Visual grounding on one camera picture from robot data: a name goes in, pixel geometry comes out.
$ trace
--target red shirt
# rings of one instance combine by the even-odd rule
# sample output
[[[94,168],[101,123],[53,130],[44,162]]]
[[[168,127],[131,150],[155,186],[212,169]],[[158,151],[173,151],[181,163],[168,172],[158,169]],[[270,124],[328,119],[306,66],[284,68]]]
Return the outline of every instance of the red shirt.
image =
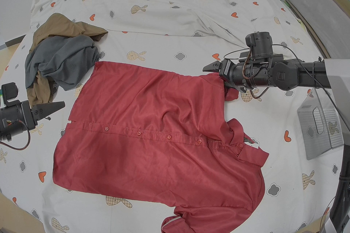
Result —
[[[230,89],[226,100],[237,98]],[[216,74],[97,62],[57,144],[54,183],[176,206],[165,233],[231,232],[264,196],[269,154],[225,121],[224,101]]]

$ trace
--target brown cloth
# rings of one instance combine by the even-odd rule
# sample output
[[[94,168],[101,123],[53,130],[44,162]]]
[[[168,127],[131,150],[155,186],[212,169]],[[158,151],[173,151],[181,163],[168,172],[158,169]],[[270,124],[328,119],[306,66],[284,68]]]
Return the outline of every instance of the brown cloth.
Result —
[[[85,22],[72,22],[60,13],[52,14],[48,20],[34,32],[33,44],[29,50],[31,53],[37,45],[50,36],[75,37],[86,35],[94,41],[99,41],[108,31]],[[27,88],[27,96],[30,106],[52,102],[53,100],[53,80],[43,77],[38,71],[33,85]]]

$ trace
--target gray cloth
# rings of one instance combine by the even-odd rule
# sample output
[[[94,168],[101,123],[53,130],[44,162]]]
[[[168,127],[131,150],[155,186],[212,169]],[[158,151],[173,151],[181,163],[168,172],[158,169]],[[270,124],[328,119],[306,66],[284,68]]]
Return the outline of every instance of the gray cloth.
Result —
[[[89,36],[46,38],[26,58],[26,88],[33,84],[39,70],[64,90],[72,89],[98,59],[98,49]]]

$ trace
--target gray headboard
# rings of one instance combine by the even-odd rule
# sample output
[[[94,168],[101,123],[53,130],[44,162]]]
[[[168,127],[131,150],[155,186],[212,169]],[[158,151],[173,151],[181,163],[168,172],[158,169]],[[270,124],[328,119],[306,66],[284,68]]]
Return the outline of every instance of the gray headboard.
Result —
[[[350,59],[350,0],[286,0],[325,58]]]

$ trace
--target bed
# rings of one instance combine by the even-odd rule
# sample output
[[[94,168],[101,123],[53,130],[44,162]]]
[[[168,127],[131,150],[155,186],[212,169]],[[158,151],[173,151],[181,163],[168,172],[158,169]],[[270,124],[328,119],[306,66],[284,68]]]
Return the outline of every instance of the bed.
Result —
[[[286,44],[304,61],[347,55],[347,49],[339,50],[339,44],[329,41],[341,30],[329,36],[324,34],[329,26],[322,26],[324,19],[315,19],[317,11],[308,9],[307,4],[306,0],[33,0],[30,32],[6,67],[1,84],[15,82],[18,99],[27,99],[24,61],[33,33],[54,12],[108,30],[96,43],[101,61],[183,75],[203,74],[205,65],[245,48],[245,36],[256,31],[270,32],[274,44]],[[342,22],[339,17],[334,19],[343,24],[341,28],[344,24],[348,28],[349,21],[343,14]],[[282,46],[274,46],[274,52],[293,58]],[[50,121],[38,123],[30,132],[32,141],[27,149],[17,152],[0,146],[1,192],[38,218],[47,233],[159,232],[164,218],[173,214],[173,208],[71,191],[53,183],[55,146],[91,73],[92,69],[75,90],[56,88],[54,101],[64,100],[66,106],[52,114]],[[130,82],[137,82],[137,77]],[[270,154],[262,167],[265,196],[251,217],[234,232],[293,233],[327,212],[338,185],[342,148],[313,160],[306,159],[296,110],[308,90],[271,88],[258,100],[247,93],[225,103],[226,120],[238,119],[245,133]],[[23,133],[10,144],[21,147],[26,141]]]

